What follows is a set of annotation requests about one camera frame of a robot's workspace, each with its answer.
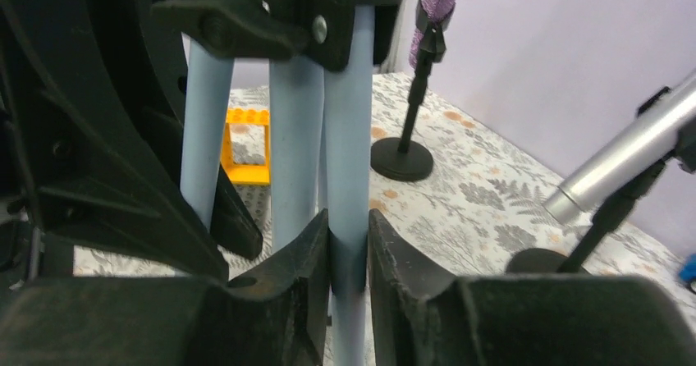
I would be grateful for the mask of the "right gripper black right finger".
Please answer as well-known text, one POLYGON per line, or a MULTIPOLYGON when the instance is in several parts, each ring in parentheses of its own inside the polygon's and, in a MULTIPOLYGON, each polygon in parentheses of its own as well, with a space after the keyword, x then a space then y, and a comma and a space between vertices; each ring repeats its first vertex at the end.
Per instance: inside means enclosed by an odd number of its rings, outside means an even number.
POLYGON ((692 365, 671 297, 636 276, 449 272, 369 213, 379 365, 692 365))

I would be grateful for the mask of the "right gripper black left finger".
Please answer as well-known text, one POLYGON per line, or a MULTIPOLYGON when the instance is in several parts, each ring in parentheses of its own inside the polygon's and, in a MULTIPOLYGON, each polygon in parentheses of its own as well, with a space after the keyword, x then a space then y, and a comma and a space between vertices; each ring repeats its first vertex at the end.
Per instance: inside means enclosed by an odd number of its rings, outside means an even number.
POLYGON ((4 365, 320 365, 328 213, 220 284, 76 277, 24 287, 1 317, 4 365))

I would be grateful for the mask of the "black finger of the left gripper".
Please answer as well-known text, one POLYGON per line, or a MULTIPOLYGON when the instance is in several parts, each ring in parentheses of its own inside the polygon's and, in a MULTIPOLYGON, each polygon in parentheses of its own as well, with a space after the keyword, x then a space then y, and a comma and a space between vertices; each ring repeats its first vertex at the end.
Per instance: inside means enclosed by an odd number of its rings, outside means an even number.
POLYGON ((182 198, 186 63, 162 0, 1 0, 2 99, 41 230, 84 247, 227 279, 263 236, 224 174, 212 224, 182 198))

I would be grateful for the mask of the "light blue music stand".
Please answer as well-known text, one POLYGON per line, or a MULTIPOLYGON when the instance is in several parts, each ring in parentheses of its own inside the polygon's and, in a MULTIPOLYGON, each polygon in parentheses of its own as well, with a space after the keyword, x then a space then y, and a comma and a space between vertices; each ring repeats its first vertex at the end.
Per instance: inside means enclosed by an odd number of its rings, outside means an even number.
POLYGON ((325 208, 333 359, 364 363, 373 71, 401 0, 167 0, 153 15, 190 38, 180 190, 213 214, 235 61, 269 62, 272 248, 325 208))

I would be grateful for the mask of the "silver microphone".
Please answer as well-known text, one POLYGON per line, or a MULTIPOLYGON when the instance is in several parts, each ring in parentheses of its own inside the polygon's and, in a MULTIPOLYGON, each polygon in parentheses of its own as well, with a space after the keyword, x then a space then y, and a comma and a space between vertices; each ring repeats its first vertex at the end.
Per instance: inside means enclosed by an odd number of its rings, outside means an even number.
POLYGON ((691 73, 563 180, 543 207, 560 224, 572 222, 674 150, 694 119, 691 73))

